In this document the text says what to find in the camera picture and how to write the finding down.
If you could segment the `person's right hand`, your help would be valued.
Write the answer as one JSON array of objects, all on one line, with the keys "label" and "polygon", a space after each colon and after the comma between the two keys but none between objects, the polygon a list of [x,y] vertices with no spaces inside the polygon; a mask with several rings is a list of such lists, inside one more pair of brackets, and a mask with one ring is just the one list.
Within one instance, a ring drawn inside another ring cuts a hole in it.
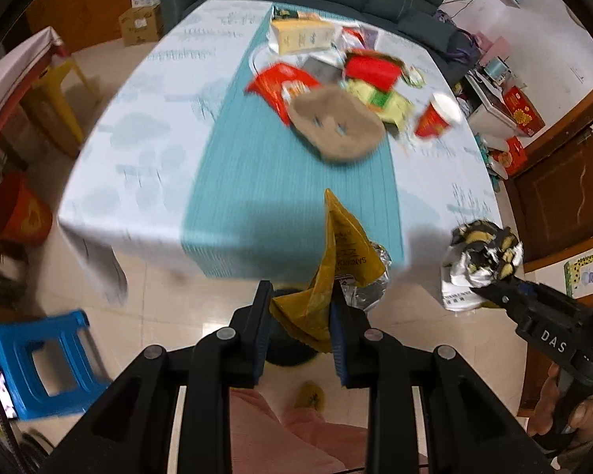
[{"label": "person's right hand", "polygon": [[[555,408],[561,399],[557,386],[559,371],[557,364],[551,364],[536,409],[527,424],[527,433],[530,436],[545,435],[551,430]],[[557,457],[558,473],[572,473],[593,447],[593,398],[583,401],[573,411],[569,426],[575,431],[575,435],[570,445]]]}]

